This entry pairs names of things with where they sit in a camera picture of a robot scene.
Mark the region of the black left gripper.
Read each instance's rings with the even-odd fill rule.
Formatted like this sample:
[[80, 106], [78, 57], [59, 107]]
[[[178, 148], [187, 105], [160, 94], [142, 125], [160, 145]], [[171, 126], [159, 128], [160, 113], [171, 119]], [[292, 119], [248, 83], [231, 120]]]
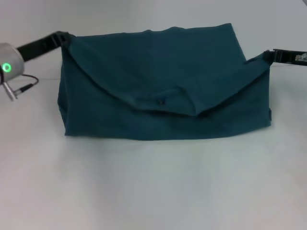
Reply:
[[65, 47], [70, 43], [70, 41], [71, 37], [68, 32], [56, 31], [55, 33], [44, 38], [18, 47], [17, 51], [21, 54], [24, 62], [27, 62], [38, 58], [58, 47]]

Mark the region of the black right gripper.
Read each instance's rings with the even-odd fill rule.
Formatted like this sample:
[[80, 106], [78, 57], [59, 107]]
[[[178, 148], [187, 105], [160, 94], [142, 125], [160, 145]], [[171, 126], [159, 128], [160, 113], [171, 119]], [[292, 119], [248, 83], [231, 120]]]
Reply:
[[273, 62], [291, 65], [306, 65], [307, 53], [303, 51], [290, 51], [274, 49], [273, 51], [263, 52], [263, 60], [269, 64]]

